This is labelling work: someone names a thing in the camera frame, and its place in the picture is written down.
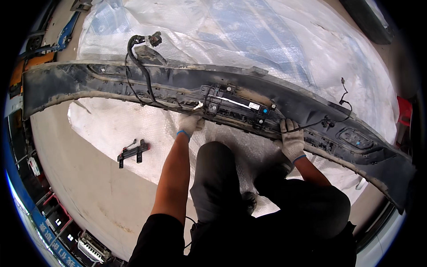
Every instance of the white plastic clip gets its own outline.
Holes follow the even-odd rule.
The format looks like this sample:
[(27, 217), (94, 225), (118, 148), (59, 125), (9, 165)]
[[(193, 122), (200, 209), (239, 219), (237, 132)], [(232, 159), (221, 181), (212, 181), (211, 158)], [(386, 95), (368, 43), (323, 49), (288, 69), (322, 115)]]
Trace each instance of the white plastic clip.
[(193, 110), (196, 110), (196, 109), (201, 108), (201, 107), (203, 107), (203, 103), (199, 101), (199, 104), (197, 106), (195, 106), (193, 108)]
[(362, 187), (365, 185), (365, 183), (366, 183), (366, 179), (362, 177), (360, 182), (356, 185), (356, 190), (362, 189)]

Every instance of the wiring harness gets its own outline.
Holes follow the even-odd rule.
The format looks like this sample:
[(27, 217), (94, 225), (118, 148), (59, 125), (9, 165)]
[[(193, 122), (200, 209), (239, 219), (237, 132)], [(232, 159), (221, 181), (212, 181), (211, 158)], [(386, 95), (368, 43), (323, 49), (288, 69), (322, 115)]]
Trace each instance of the wiring harness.
[(147, 89), (148, 94), (150, 95), (151, 102), (156, 103), (158, 106), (164, 106), (156, 101), (156, 98), (153, 94), (153, 89), (151, 88), (151, 79), (150, 79), (150, 73), (147, 71), (147, 69), (142, 65), (142, 63), (134, 56), (132, 53), (132, 47), (136, 44), (141, 44), (143, 42), (150, 43), (151, 46), (156, 47), (159, 44), (161, 44), (162, 39), (160, 37), (161, 32), (155, 32), (153, 35), (147, 35), (147, 36), (141, 36), (141, 35), (134, 35), (132, 36), (128, 41), (128, 47), (127, 47), (127, 54), (125, 57), (125, 70), (126, 70), (126, 80), (128, 82), (129, 87), (132, 89), (132, 92), (138, 99), (138, 101), (141, 103), (141, 105), (145, 105), (145, 103), (139, 98), (139, 96), (136, 94), (135, 90), (132, 88), (131, 83), (129, 82), (129, 74), (130, 70), (128, 70), (128, 67), (126, 65), (126, 61), (129, 58), (132, 60), (132, 62), (142, 71), (142, 73), (145, 76), (145, 80), (147, 82)]

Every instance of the shoe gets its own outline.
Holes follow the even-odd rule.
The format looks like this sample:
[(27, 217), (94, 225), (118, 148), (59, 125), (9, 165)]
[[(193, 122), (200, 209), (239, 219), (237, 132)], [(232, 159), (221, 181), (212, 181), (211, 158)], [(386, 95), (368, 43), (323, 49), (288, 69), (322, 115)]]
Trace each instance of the shoe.
[(252, 192), (245, 192), (242, 194), (242, 200), (246, 213), (251, 216), (257, 207), (256, 195)]
[(291, 173), (293, 171), (293, 169), (295, 168), (295, 165), (289, 162), (284, 162), (281, 164), (287, 171), (286, 175), (284, 178), (286, 178), (286, 176), (288, 176), (289, 173)]

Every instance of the blue glove cuff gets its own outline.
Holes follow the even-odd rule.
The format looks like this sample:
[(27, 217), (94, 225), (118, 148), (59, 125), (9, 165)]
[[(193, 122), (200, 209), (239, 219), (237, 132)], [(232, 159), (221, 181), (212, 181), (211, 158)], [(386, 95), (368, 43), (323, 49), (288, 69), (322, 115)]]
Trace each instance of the blue glove cuff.
[(292, 164), (294, 164), (297, 159), (300, 159), (302, 157), (307, 157), (307, 156), (306, 155), (302, 155), (302, 156), (297, 157), (296, 159), (294, 159), (294, 161), (292, 162)]
[(190, 136), (189, 136), (189, 135), (188, 135), (184, 130), (181, 130), (181, 131), (177, 132), (177, 133), (176, 133), (176, 136), (178, 136), (178, 134), (179, 134), (180, 132), (183, 132), (183, 133), (188, 137), (188, 142), (190, 142)]

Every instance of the yellow object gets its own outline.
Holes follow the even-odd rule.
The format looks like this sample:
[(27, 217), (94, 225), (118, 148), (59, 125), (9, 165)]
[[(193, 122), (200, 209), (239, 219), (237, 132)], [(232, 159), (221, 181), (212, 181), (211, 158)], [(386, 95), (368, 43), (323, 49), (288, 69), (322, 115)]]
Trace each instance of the yellow object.
[[(53, 61), (54, 55), (55, 53), (47, 53), (44, 56), (37, 56), (28, 60), (27, 64), (25, 65), (25, 71), (27, 71), (31, 66), (37, 66), (46, 62)], [(9, 86), (14, 86), (15, 84), (21, 82), (23, 65), (24, 65), (24, 60), (21, 60), (12, 73), (12, 78), (10, 79)]]

